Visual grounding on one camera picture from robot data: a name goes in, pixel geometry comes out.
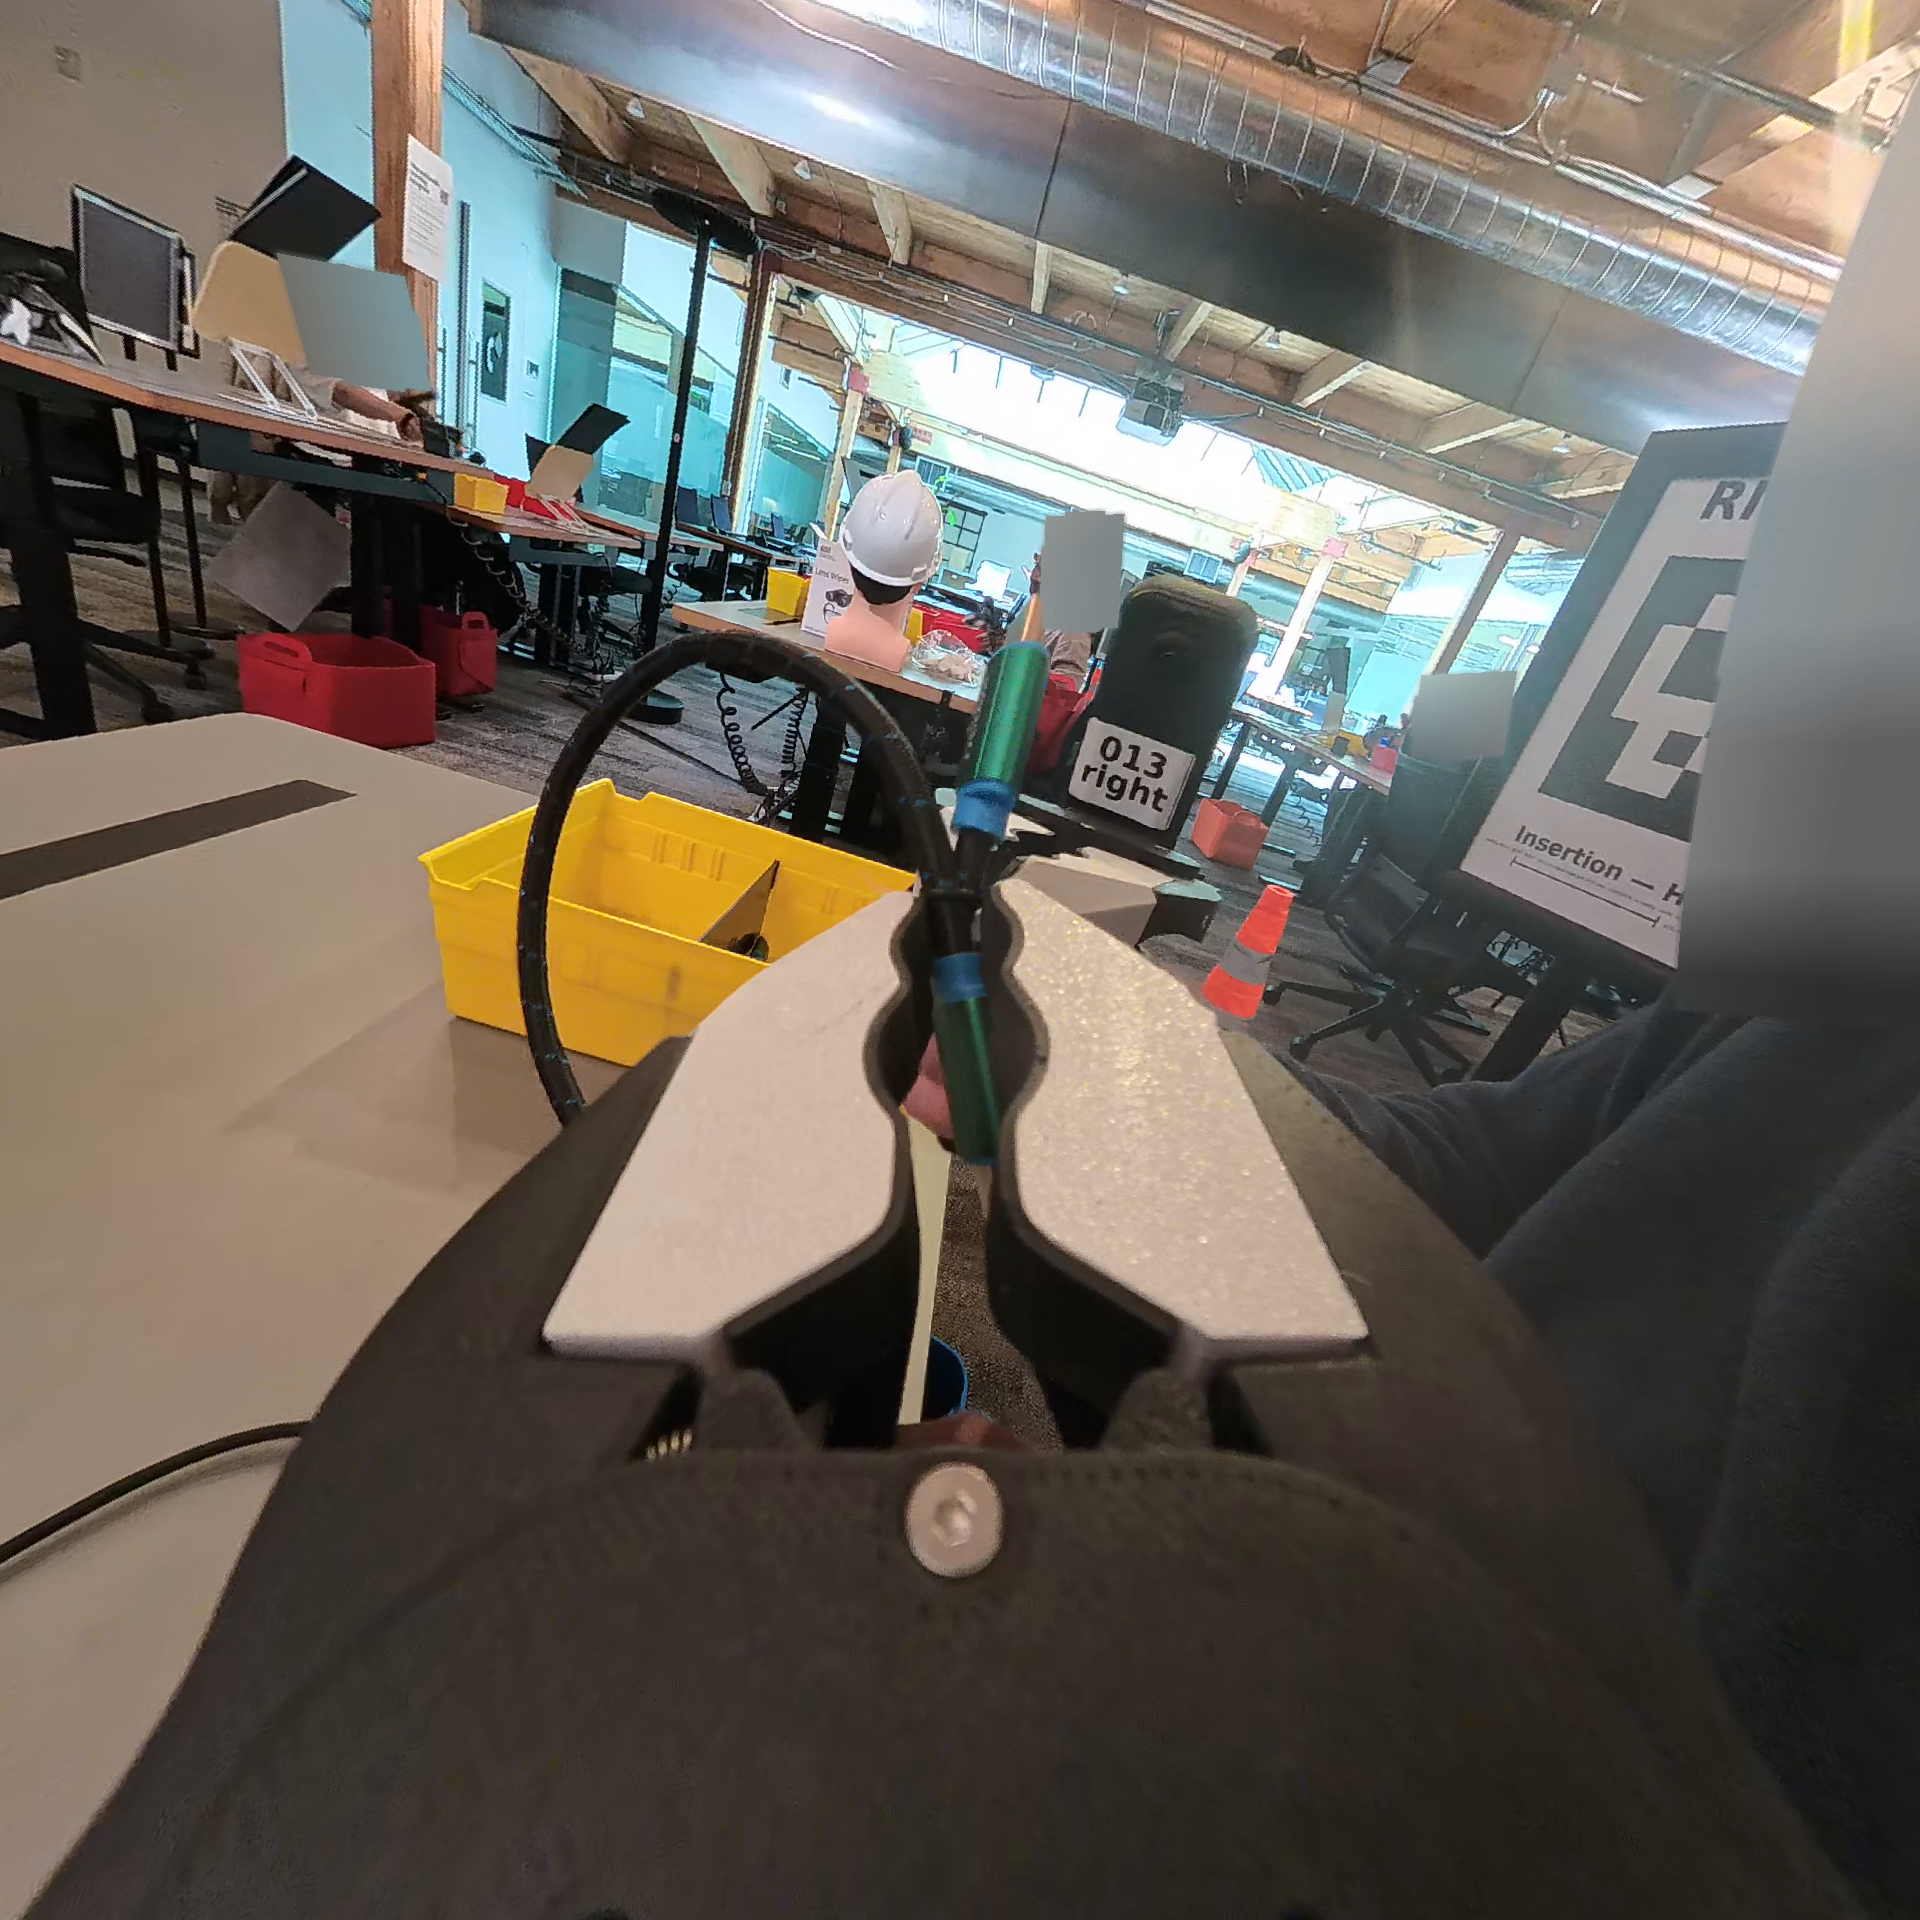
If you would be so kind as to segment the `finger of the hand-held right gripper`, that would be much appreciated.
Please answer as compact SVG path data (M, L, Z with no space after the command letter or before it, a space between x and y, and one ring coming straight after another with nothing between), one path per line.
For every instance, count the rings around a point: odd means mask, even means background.
M1026 860L1026 882L1138 949L1158 912L1163 873L1111 850L1053 850Z

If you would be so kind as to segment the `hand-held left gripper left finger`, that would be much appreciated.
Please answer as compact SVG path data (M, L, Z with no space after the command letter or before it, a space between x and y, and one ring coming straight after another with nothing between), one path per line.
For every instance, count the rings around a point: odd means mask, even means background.
M900 1405L920 1230L881 1052L918 906L883 893L698 1025L546 1315L551 1353Z

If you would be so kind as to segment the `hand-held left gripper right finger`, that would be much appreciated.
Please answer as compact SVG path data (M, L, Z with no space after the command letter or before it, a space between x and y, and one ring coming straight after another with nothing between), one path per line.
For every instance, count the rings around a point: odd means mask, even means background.
M1343 1360L1370 1326L1216 1013L1026 876L996 885L988 1296L1093 1412L1170 1369Z

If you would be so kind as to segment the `yellow plastic bin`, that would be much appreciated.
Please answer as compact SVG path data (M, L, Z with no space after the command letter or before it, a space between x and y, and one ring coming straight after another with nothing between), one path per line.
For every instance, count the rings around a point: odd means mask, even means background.
M424 850L447 1007L523 1037L518 890L536 807ZM564 1043L636 1065L728 993L883 893L896 866L611 780L578 790L546 906Z

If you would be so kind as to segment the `person's right forearm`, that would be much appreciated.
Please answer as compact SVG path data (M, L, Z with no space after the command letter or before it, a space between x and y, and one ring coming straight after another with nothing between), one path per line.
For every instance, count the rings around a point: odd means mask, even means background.
M1287 1067L1484 1257L1623 1126L1694 1029L1694 1017L1657 1002L1511 1080L1456 1080L1397 1096L1301 1063Z

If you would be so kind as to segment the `orange traffic cone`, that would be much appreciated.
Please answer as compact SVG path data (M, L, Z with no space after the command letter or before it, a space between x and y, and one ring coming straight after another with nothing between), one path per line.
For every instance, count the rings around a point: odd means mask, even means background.
M1268 882L1203 976L1198 993L1223 1032L1240 1032L1260 1013L1294 903L1294 885Z

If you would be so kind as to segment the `black mesh office chair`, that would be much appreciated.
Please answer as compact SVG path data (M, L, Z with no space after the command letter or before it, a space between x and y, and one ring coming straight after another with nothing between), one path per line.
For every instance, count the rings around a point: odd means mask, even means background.
M1441 762L1400 755L1357 862L1327 896L1327 923L1348 953L1348 987L1276 976L1267 1000L1307 993L1343 1007L1341 1020L1294 1035L1287 1052L1307 1063L1323 1043L1396 1040L1427 1085L1466 1080L1474 1060L1456 1032L1487 1037L1463 993L1523 996L1546 965L1543 949L1497 917L1443 890L1451 822L1473 793L1480 760Z

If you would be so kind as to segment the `mannequin head white helmet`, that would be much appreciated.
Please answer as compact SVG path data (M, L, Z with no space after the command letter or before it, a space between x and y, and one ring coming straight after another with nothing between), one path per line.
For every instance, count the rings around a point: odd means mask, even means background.
M826 652L897 675L913 652L913 605L941 567L944 543L944 505L918 472L871 476L834 540L847 576L830 582Z

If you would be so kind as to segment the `wooden top office desk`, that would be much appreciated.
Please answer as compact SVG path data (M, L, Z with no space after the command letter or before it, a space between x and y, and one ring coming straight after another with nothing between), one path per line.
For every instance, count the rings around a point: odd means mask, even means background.
M956 786L957 765L973 739L973 720L987 679L983 659L964 652L938 655L931 663L908 656L900 667L833 655L803 626L773 619L764 603L677 603L660 637L741 637L770 640L793 655L826 659L847 679L888 710L931 786ZM838 842L847 850L878 857L900 855L900 827L883 799L878 755L864 735L813 700L813 727L793 793L777 820L806 840Z

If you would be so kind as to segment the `framed marker sign board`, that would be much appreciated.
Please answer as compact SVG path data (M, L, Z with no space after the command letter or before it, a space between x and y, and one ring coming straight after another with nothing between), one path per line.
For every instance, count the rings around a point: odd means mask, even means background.
M1783 423L1654 433L1516 693L1456 887L1607 976L1667 980L1733 626Z

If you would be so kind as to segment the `black stand pole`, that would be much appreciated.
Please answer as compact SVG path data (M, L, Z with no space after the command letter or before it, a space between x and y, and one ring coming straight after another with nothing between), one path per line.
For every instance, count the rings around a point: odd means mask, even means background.
M670 387L671 407L670 407L666 465L660 480L660 515L656 517L656 533L647 545L647 566L640 573L640 616L631 659L636 667L640 667L643 663L656 663L660 645L671 545L680 532L686 433L696 412L693 396L700 357L700 330L706 322L706 286L713 276L713 255L716 250L736 255L746 262L751 262L758 255L754 227L746 220L708 203L706 196L686 193L684 189L657 183L653 186L648 206L660 216L660 223L666 223L693 243L696 256L686 292L684 342L676 382Z

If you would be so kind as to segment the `person's black top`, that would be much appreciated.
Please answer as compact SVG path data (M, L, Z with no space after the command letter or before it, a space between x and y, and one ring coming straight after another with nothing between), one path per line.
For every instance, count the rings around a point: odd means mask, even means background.
M1916 1916L1917 1032L1688 1017L1480 1260L1750 1739L1870 1905Z

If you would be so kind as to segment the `red bag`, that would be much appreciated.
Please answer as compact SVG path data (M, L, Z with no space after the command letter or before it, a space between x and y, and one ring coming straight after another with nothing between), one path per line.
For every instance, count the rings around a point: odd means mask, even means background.
M468 707L497 687L501 637L487 612L420 605L420 655L434 667L444 706Z

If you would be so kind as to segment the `long wooden work desk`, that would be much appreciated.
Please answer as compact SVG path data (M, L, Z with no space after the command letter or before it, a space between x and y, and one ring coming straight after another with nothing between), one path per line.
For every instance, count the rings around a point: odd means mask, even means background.
M3 643L26 645L36 663L37 707L3 707L3 739L68 739L97 730L87 645L107 645L76 597L76 545L61 519L57 480L43 442L43 412L80 420L116 415L167 416L198 433L198 462L208 472L257 473L348 499L348 612L364 637L420 637L420 532L414 517L444 517L468 532L528 537L550 555L564 545L647 547L657 537L621 519L578 512L471 515L458 502L458 480L478 469L433 447L384 439L347 423L297 416L228 390L168 387L88 359L3 346L3 555L18 603L3 609Z

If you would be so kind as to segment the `black computer monitor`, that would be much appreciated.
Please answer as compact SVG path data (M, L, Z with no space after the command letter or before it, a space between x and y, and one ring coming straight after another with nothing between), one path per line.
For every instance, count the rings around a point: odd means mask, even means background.
M168 365L193 357L194 256L180 230L84 183L73 186L68 223L88 322L118 335L126 357L141 346Z

